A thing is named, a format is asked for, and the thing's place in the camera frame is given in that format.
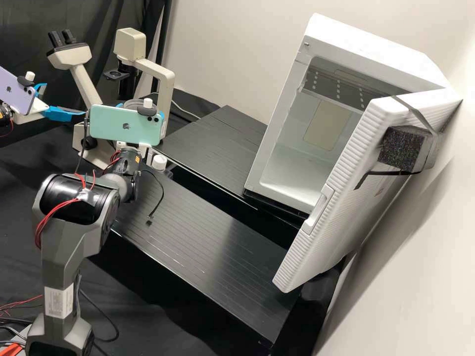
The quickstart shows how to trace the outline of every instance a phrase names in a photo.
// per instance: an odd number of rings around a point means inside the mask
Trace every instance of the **black cloth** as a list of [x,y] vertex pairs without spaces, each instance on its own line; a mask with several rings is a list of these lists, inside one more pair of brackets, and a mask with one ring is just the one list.
[[70,29],[91,48],[85,68],[104,102],[117,92],[117,83],[102,75],[107,65],[117,67],[112,53],[118,28],[140,29],[148,1],[136,0],[2,0],[0,2],[0,66],[16,76],[35,72],[35,83],[48,83],[44,101],[73,109],[85,108],[69,71],[55,69],[46,52],[52,48],[49,31]]
[[[187,123],[179,117],[171,117],[170,122],[176,127]],[[0,305],[43,292],[31,207],[44,178],[74,170],[78,156],[71,138],[72,129],[61,126],[0,149]],[[79,169],[91,171],[87,163]],[[256,333],[114,234],[99,255],[84,260],[81,272],[83,290],[119,327],[117,341],[98,342],[110,355],[268,354]],[[112,336],[107,320],[82,297],[80,302],[82,316],[95,333],[101,338]],[[25,308],[10,313],[33,319],[40,311]],[[8,337],[0,331],[0,339]],[[100,353],[93,349],[92,355]]]

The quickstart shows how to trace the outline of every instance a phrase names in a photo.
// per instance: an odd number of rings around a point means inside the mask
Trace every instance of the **label sticker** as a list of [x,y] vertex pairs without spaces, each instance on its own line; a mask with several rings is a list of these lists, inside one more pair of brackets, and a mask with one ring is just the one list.
[[65,290],[45,287],[45,314],[65,319],[73,311],[74,284]]

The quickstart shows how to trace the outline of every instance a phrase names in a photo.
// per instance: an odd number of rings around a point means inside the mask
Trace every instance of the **black slatted surface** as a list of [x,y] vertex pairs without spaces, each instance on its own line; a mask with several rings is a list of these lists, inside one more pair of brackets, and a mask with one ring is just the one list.
[[271,342],[298,290],[272,284],[285,250],[165,176],[141,178],[140,203],[123,205],[114,230]]
[[242,196],[266,125],[224,106],[165,137],[156,147],[173,161]]

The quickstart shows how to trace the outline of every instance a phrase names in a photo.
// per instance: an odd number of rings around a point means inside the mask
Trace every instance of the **black foam block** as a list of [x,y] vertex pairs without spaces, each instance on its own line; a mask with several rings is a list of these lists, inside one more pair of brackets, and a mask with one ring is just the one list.
[[424,168],[433,142],[434,137],[428,130],[415,126],[392,126],[382,139],[378,162],[407,172],[419,172]]

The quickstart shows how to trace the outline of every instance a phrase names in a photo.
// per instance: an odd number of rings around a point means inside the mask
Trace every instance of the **purple iphone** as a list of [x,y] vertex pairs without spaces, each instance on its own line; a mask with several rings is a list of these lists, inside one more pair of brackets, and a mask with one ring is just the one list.
[[28,115],[35,99],[35,89],[24,87],[17,77],[0,67],[0,100],[7,103],[14,111]]

